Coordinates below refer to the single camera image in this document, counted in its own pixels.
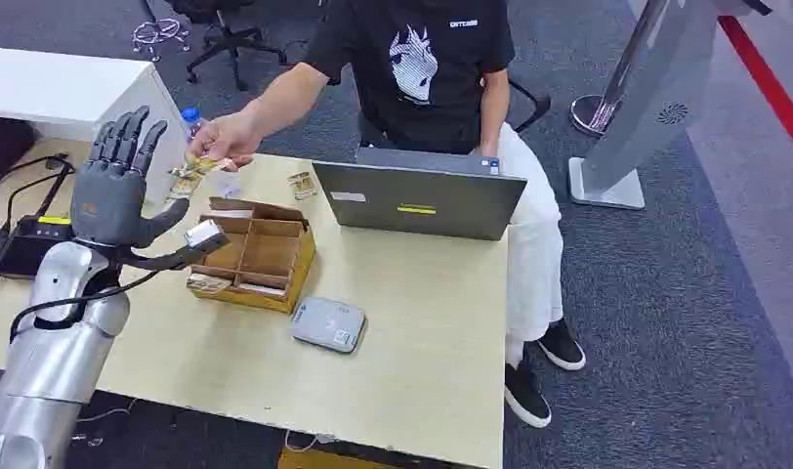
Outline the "person's right hand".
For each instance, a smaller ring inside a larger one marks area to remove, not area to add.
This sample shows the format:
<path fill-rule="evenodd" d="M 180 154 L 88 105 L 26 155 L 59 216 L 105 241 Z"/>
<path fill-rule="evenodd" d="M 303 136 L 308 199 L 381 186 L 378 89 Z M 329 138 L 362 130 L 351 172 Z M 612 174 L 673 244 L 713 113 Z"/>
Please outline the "person's right hand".
<path fill-rule="evenodd" d="M 241 110 L 203 123 L 189 142 L 185 157 L 223 160 L 224 171 L 237 172 L 252 162 L 262 140 L 253 117 Z"/>

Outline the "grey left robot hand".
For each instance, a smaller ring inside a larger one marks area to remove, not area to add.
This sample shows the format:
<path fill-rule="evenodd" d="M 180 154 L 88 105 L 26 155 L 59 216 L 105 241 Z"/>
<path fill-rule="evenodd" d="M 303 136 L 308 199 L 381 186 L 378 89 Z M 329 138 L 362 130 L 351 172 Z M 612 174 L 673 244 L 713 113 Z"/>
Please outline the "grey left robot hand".
<path fill-rule="evenodd" d="M 142 133 L 149 107 L 141 106 L 105 123 L 89 157 L 76 172 L 70 219 L 77 238 L 107 246 L 146 248 L 187 214 L 189 200 L 174 201 L 152 218 L 142 216 L 146 175 L 165 120 Z"/>

